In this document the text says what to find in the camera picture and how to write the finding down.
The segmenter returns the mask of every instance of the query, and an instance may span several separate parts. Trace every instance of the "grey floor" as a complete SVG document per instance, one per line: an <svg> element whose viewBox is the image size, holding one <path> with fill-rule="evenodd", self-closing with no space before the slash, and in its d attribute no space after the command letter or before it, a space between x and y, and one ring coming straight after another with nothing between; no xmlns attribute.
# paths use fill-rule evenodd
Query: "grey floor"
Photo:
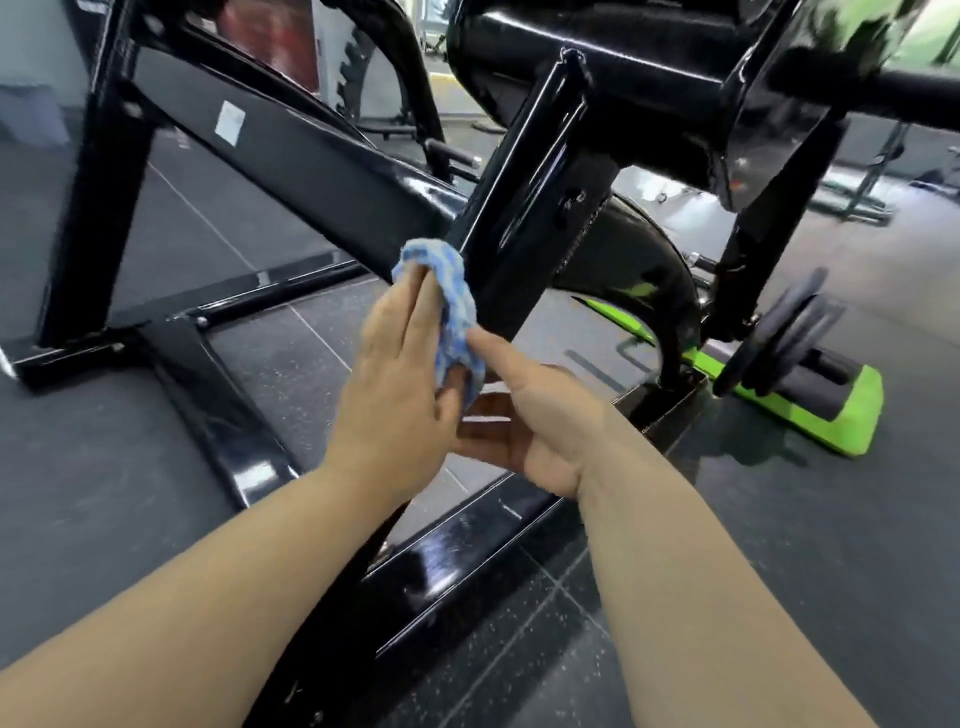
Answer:
<svg viewBox="0 0 960 728"><path fill-rule="evenodd" d="M495 137L454 143L485 155ZM0 145L0 336L30 331L69 155ZM960 455L954 413L960 208L890 182L884 230L808 215L771 291L818 263L850 302L828 344L883 373L869 453L834 455L740 400L716 400L670 456L881 728L960 717ZM725 234L709 198L650 205L682 247ZM700 217L691 209L701 208ZM118 306L328 245L172 134L156 143ZM363 316L360 281L218 331L217 350L287 444L323 457ZM558 294L518 341L611 395L648 375L625 340ZM645 361L654 365L649 351ZM103 371L38 395L0 381L0 665L96 607L229 518L159 385ZM451 457L395 542L496 475ZM575 509L565 508L385 661L345 724L630 724L615 651Z"/></svg>

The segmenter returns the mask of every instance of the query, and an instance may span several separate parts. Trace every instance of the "finger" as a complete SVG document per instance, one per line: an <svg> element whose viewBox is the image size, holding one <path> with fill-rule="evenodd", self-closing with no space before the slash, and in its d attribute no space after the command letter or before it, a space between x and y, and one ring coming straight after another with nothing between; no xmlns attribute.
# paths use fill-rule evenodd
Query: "finger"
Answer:
<svg viewBox="0 0 960 728"><path fill-rule="evenodd" d="M440 319L444 312L444 291L437 275L429 271L420 286L410 322L403 337L403 350L423 361L437 357L440 342Z"/></svg>
<svg viewBox="0 0 960 728"><path fill-rule="evenodd" d="M437 419L453 431L460 422L464 409L464 392L467 390L467 368L455 364L446 373L446 381L437 395Z"/></svg>
<svg viewBox="0 0 960 728"><path fill-rule="evenodd" d="M421 265L408 264L396 283L373 305L363 327L361 352L386 352L394 356L399 353L426 271Z"/></svg>
<svg viewBox="0 0 960 728"><path fill-rule="evenodd" d="M453 451L510 469L510 423L460 423Z"/></svg>
<svg viewBox="0 0 960 728"><path fill-rule="evenodd" d="M485 392L465 413L466 417L513 417L514 399L508 392Z"/></svg>
<svg viewBox="0 0 960 728"><path fill-rule="evenodd" d="M511 389L525 383L530 372L539 366L509 341L484 328L469 329L467 343L480 358L496 370Z"/></svg>

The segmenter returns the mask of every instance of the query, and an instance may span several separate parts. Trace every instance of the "metal post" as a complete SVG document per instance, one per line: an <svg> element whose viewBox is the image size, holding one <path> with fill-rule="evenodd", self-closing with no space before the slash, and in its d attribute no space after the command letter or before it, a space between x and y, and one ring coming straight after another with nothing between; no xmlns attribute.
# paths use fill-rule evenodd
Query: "metal post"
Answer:
<svg viewBox="0 0 960 728"><path fill-rule="evenodd" d="M530 91L446 237L486 328L512 338L607 200L619 166L584 143L589 78L563 51Z"/></svg>
<svg viewBox="0 0 960 728"><path fill-rule="evenodd" d="M60 214L37 323L40 346L60 346L107 322L155 129L122 94L137 6L113 0L100 37L77 171Z"/></svg>
<svg viewBox="0 0 960 728"><path fill-rule="evenodd" d="M829 169L846 125L828 116L794 152L766 189L736 217L716 266L705 339L742 339L767 284L817 184Z"/></svg>

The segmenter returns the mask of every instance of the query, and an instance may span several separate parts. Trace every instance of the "left hand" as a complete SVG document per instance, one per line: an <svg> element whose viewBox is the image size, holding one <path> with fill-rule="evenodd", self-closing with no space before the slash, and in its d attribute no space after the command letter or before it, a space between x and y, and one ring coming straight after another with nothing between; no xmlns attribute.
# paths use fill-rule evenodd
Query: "left hand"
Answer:
<svg viewBox="0 0 960 728"><path fill-rule="evenodd" d="M324 469L396 507L440 471L456 441L467 371L435 391L444 296L433 272L408 265L373 306L340 396Z"/></svg>

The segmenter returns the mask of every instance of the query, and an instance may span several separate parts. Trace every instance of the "blue cloth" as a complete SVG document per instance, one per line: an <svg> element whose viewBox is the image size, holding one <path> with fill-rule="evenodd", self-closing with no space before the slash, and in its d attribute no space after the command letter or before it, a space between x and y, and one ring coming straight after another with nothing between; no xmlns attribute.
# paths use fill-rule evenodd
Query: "blue cloth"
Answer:
<svg viewBox="0 0 960 728"><path fill-rule="evenodd" d="M394 267L394 281L403 271L403 264L419 263L430 268L444 291L446 306L440 322L440 346L434 374L439 389L450 367L458 362L469 369L464 408L477 399L483 389L486 367L483 360L467 346L467 329L477 322L477 307L464 280L464 260L451 245L432 238L408 240L400 251L400 262Z"/></svg>

